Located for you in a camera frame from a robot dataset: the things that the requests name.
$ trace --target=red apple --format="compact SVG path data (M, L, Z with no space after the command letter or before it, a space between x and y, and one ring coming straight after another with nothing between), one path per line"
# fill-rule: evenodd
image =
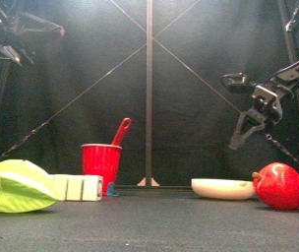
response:
M260 199L278 210L299 208L299 173L285 163L274 162L253 173Z

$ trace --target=red plastic cup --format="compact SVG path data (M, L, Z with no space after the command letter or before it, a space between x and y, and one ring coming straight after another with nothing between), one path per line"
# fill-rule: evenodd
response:
M114 145L87 144L83 148L84 175L103 176L103 195L114 195L122 147Z

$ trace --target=white foam block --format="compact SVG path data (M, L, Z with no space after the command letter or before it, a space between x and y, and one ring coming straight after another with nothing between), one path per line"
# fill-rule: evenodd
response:
M55 174L54 181L58 189L58 200L66 201L67 199L67 189L68 189L68 177L67 174Z
M83 181L83 201L99 201L103 198L103 177L86 175Z
M67 201L82 201L83 180L82 175L68 176Z

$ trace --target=support rod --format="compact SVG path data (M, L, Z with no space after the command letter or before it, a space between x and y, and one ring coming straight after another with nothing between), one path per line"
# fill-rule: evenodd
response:
M146 97L146 186L153 185L153 68L154 3L147 0L147 97Z

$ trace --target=diagonal cable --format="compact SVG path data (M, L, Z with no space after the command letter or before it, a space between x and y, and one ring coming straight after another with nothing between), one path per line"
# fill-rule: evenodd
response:
M193 7L199 3L201 0L197 0L194 4L178 15L178 17L166 25L166 27L158 32L158 34L154 37L158 37L161 33L165 32L165 30L182 18L182 16L186 15L186 13L193 9Z
M119 10L122 11L122 13L126 15L126 17L141 27L141 29L146 31L146 29L139 25L139 23L134 20L134 18L127 14L127 12L123 10L123 8L114 2L114 0L111 0L112 3L116 5L116 7L119 8Z
M31 133L9 148L7 152L4 152L0 156L0 160L8 156L8 154L16 150L31 138L32 135L35 135L39 130L51 122L51 120L78 101L78 99L95 87L102 80L114 72L115 69L118 69L126 61L145 48L147 44L145 43L123 60L122 62L99 78L99 80L59 109L56 113L31 131Z
M238 107L230 102L230 100L221 94L219 91L217 91L211 85L207 83L206 80L195 73L195 71L190 68L190 66L185 63L185 61L170 51L170 49L158 41L157 38L154 38L157 43L165 48L165 50L175 57L175 59L182 63L182 65L193 72L193 74L201 79L201 81L210 87L210 89L221 96L221 98L231 105L231 107L241 112Z

